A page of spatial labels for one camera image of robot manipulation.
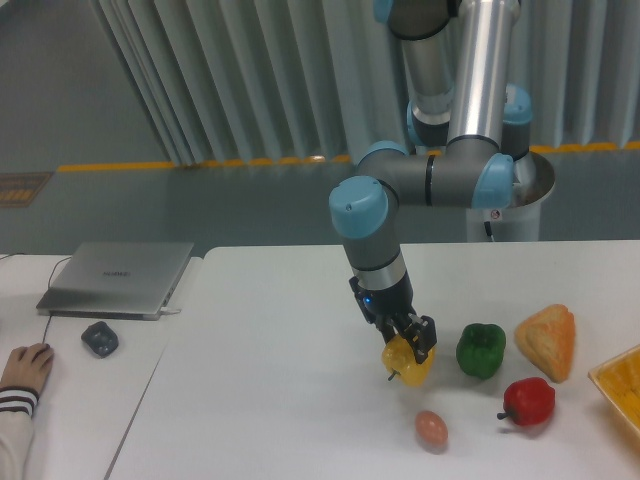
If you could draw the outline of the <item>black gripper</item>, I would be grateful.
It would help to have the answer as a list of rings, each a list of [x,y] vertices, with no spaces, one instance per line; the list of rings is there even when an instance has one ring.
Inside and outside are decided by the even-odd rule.
[[[397,331],[408,342],[417,364],[423,364],[429,358],[429,353],[436,346],[436,324],[429,316],[415,314],[408,273],[383,290],[361,287],[356,276],[349,280],[349,285],[365,320],[378,329],[386,344]]]

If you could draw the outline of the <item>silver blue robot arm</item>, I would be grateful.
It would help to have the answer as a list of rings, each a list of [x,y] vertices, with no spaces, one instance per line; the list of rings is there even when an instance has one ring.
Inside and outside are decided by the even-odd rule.
[[[373,144],[354,176],[330,193],[329,210],[365,318],[385,341],[403,338],[417,363],[436,345],[433,319],[413,308],[394,219],[404,205],[491,210],[509,206],[514,165],[526,145],[502,144],[523,121],[504,116],[517,1],[378,1],[374,15],[400,42],[415,91],[407,108],[411,154]]]

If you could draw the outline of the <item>white striped sleeve forearm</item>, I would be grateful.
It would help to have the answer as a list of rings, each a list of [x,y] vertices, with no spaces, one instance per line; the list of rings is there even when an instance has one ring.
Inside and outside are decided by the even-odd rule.
[[[1,478],[22,479],[34,435],[39,395],[23,387],[1,388]]]

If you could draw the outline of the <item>person's hand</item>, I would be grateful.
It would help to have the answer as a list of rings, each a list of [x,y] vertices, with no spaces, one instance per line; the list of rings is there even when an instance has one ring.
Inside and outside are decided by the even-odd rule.
[[[52,371],[54,349],[46,343],[14,349],[1,376],[1,387],[32,390],[40,395]]]

